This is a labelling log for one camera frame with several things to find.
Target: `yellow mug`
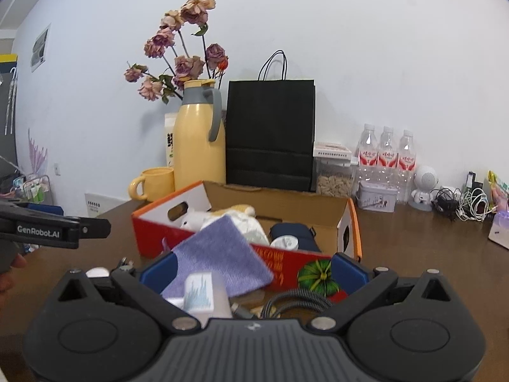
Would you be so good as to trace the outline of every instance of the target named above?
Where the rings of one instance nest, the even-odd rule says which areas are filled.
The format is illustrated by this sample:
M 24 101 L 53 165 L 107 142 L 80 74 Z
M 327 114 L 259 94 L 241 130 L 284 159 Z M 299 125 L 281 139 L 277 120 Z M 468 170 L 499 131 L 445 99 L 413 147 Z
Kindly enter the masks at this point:
M 138 184 L 142 185 L 143 194 L 138 195 Z M 129 196 L 134 200 L 155 201 L 175 191 L 173 168 L 160 166 L 145 169 L 142 174 L 132 180 L 128 188 Z

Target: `human hand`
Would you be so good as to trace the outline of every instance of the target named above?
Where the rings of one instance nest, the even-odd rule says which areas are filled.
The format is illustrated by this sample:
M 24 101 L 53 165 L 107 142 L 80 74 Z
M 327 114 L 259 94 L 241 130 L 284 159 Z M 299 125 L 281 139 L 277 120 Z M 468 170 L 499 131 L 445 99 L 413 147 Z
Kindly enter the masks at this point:
M 26 266 L 26 260 L 21 256 L 17 255 L 11 264 L 12 267 L 23 268 Z M 14 286 L 14 278 L 11 272 L 0 274 L 0 311 L 5 304 L 7 299 L 7 291 L 12 289 Z

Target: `brown table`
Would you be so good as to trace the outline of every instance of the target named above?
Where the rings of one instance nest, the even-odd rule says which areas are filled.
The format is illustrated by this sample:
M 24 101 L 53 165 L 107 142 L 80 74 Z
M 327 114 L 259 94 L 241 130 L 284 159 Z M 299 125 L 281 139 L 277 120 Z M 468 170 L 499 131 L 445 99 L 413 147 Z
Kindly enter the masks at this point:
M 9 382 L 32 381 L 19 355 L 21 335 L 50 290 L 68 269 L 114 268 L 122 257 L 139 266 L 127 202 L 110 211 L 111 235 L 83 241 L 78 250 L 39 249 L 15 273 L 17 286 L 0 314 L 0 367 Z M 487 352 L 476 382 L 509 380 L 509 251 L 488 241 L 480 223 L 456 221 L 398 207 L 394 214 L 358 210 L 363 263 L 390 266 L 399 275 L 441 270 L 482 328 Z

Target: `pumpkin print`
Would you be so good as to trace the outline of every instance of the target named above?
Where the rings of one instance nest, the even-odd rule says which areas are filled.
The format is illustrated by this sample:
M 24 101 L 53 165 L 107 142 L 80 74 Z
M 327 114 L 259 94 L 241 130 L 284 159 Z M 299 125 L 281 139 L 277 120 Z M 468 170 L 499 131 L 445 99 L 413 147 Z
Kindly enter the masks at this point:
M 339 292 L 338 284 L 331 277 L 330 259 L 314 260 L 305 264 L 297 274 L 297 282 L 300 288 L 325 297 Z

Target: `paper carton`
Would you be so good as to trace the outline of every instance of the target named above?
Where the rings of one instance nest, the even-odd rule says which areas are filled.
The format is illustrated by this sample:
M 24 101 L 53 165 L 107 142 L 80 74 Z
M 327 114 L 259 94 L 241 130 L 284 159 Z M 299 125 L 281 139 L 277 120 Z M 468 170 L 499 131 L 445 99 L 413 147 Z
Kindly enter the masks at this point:
M 315 240 L 322 253 L 251 244 L 274 273 L 273 290 L 311 287 L 320 282 L 320 271 L 327 269 L 327 261 L 336 252 L 345 252 L 358 261 L 362 258 L 357 215 L 351 199 L 207 181 L 189 185 L 132 214 L 140 254 L 156 257 L 165 247 L 172 249 L 192 236 L 192 232 L 179 228 L 187 208 L 214 211 L 235 204 L 253 206 L 256 219 L 267 235 L 275 223 L 281 222 L 302 223 L 316 231 Z

